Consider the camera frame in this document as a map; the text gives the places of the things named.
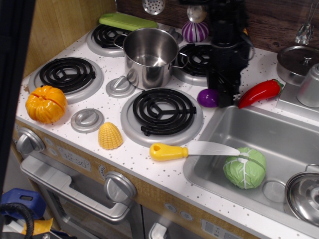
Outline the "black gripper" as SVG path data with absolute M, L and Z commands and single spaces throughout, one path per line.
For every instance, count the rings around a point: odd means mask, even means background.
M 218 88 L 218 106 L 234 105 L 240 99 L 239 86 L 241 71 L 254 57 L 254 46 L 250 41 L 230 44 L 211 44 L 209 65 L 207 67 L 207 86 Z

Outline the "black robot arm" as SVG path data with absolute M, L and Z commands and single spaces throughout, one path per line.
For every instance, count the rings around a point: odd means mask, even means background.
M 212 33 L 206 67 L 207 86 L 218 92 L 218 106 L 228 107 L 239 97 L 241 71 L 251 59 L 254 48 L 244 33 L 248 14 L 244 0 L 180 0 L 188 6 L 203 5 L 208 10 Z

